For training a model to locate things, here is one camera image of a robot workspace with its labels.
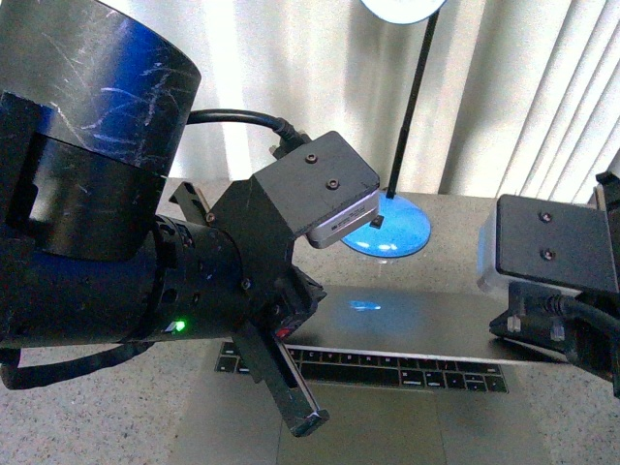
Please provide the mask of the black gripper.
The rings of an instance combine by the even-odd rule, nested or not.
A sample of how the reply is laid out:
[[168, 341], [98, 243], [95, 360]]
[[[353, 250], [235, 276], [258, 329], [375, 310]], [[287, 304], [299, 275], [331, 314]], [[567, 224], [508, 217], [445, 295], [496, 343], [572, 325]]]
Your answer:
[[293, 332], [324, 295], [292, 264], [297, 237], [253, 177], [235, 181], [212, 206], [182, 181], [169, 202], [184, 219], [157, 217], [149, 237], [150, 341], [233, 334], [254, 382], [265, 382], [291, 434], [311, 435], [329, 412], [270, 333]]

